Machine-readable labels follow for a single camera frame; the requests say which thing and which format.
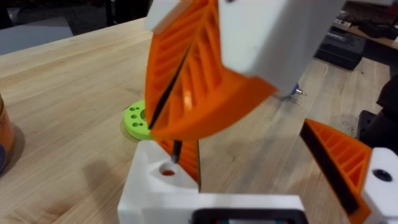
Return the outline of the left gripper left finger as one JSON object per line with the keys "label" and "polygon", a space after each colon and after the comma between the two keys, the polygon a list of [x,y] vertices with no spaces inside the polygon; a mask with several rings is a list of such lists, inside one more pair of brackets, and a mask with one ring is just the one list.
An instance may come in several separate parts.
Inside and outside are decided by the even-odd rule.
{"label": "left gripper left finger", "polygon": [[120,223],[188,223],[198,184],[155,141],[141,141],[118,204]]}

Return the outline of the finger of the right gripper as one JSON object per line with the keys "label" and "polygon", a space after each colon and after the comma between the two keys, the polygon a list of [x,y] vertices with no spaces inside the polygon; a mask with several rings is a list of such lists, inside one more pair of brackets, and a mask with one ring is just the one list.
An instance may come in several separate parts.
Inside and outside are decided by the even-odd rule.
{"label": "finger of the right gripper", "polygon": [[195,33],[152,135],[218,133],[273,94],[288,95],[313,58],[339,0],[196,0]]}
{"label": "finger of the right gripper", "polygon": [[162,112],[183,67],[195,33],[194,1],[153,1],[144,27],[152,42],[146,71],[146,116],[150,128],[167,124]]}

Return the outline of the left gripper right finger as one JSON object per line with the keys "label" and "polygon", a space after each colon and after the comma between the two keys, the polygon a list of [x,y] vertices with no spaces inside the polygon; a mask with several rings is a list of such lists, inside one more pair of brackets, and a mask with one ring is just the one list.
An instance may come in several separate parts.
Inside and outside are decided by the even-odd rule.
{"label": "left gripper right finger", "polygon": [[306,118],[308,150],[350,223],[397,223],[397,154]]}

